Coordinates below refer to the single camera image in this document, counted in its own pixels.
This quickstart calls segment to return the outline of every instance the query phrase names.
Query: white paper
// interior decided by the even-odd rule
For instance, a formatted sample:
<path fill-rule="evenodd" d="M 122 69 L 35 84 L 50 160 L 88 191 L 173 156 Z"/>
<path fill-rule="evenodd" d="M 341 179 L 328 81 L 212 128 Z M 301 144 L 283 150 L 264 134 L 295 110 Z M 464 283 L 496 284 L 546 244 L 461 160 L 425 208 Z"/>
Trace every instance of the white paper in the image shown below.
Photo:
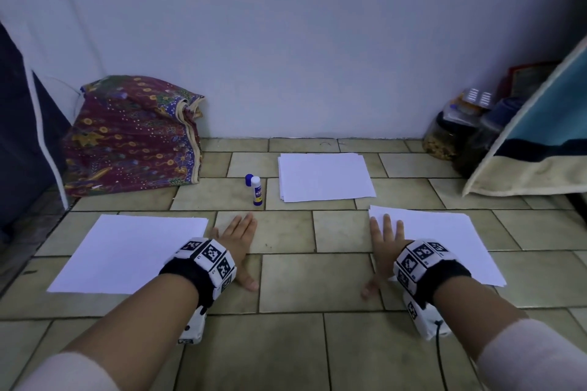
<path fill-rule="evenodd" d="M 505 286 L 505 278 L 479 238 L 471 218 L 464 213 L 422 212 L 371 206 L 369 216 L 377 218 L 383 231 L 383 215 L 389 214 L 395 233 L 398 220 L 403 221 L 406 239 L 435 239 L 446 246 L 479 283 Z"/>
<path fill-rule="evenodd" d="M 206 218 L 101 215 L 47 291 L 133 294 L 190 238 L 204 236 L 207 224 Z"/>
<path fill-rule="evenodd" d="M 279 171 L 286 203 L 376 196 L 364 158 L 356 153 L 282 153 Z"/>

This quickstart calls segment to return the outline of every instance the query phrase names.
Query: floral fabric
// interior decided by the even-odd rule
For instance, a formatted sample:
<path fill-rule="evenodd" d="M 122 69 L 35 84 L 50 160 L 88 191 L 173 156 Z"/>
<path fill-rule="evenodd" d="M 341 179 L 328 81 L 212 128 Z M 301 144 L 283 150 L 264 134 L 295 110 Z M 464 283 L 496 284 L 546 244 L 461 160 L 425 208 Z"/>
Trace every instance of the floral fabric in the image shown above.
<path fill-rule="evenodd" d="M 198 182 L 203 96 L 146 76 L 108 76 L 82 91 L 82 109 L 63 138 L 69 195 Z"/>

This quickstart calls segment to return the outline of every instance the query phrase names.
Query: wristband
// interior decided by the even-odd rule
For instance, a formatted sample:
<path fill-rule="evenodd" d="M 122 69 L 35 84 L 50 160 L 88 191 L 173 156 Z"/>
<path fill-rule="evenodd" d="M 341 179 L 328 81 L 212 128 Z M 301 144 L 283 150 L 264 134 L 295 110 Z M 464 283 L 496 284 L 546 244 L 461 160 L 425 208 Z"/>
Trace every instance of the wristband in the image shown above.
<path fill-rule="evenodd" d="M 453 276 L 471 276 L 457 257 L 432 239 L 418 239 L 404 247 L 393 264 L 398 282 L 422 308 L 436 289 Z"/>
<path fill-rule="evenodd" d="M 159 274 L 187 278 L 198 290 L 198 306 L 208 309 L 235 279 L 237 268 L 230 252 L 215 239 L 192 238 L 167 260 Z"/>

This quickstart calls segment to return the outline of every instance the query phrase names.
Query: tile floor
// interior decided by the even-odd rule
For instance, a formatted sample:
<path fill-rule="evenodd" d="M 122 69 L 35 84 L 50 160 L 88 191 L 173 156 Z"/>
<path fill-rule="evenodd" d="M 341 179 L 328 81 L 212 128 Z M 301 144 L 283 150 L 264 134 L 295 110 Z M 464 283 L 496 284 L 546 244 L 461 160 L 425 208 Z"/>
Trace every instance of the tile floor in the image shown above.
<path fill-rule="evenodd" d="M 20 223 L 24 251 L 0 257 L 0 389 L 124 299 L 46 292 L 102 213 L 205 217 L 223 229 L 255 210 L 259 221 L 246 264 L 260 291 L 231 286 L 203 342 L 176 347 L 154 390 L 440 389 L 435 347 L 417 335 L 400 291 L 359 298 L 373 272 L 370 204 L 469 215 L 508 282 L 497 292 L 587 350 L 587 230 L 564 196 L 461 198 L 464 180 L 417 140 L 204 139 L 202 147 L 197 185 L 84 198 L 63 218 L 55 192 L 42 195 Z M 378 197 L 285 204 L 281 152 L 361 153 Z M 261 208 L 242 180 L 249 172 L 263 178 Z M 441 350 L 450 389 L 481 389 L 454 337 Z"/>

